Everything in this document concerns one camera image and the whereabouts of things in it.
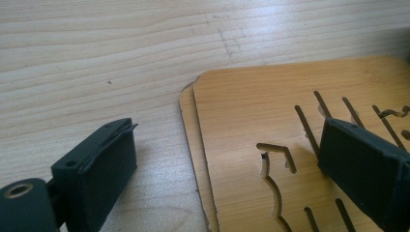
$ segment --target wooden table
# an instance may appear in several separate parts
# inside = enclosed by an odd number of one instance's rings
[[[0,1],[0,187],[131,117],[138,169],[102,231],[206,231],[178,104],[201,73],[410,54],[403,1]]]

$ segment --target black plastic part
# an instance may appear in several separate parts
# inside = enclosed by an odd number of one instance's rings
[[[99,231],[136,169],[131,119],[99,128],[51,166],[70,231]]]
[[[410,154],[356,125],[327,118],[319,167],[385,231],[410,227]]]
[[[55,232],[54,221],[43,180],[26,179],[0,189],[0,231]]]

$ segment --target table surface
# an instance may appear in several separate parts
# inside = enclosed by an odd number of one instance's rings
[[[206,231],[178,96],[208,70],[409,59],[410,2],[0,1],[0,187],[131,117],[138,168],[102,231]]]

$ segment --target dark object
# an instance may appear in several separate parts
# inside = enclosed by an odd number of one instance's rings
[[[385,231],[410,227],[410,154],[356,125],[327,118],[319,167]]]
[[[136,169],[131,119],[108,123],[51,166],[0,189],[0,231],[99,231]]]

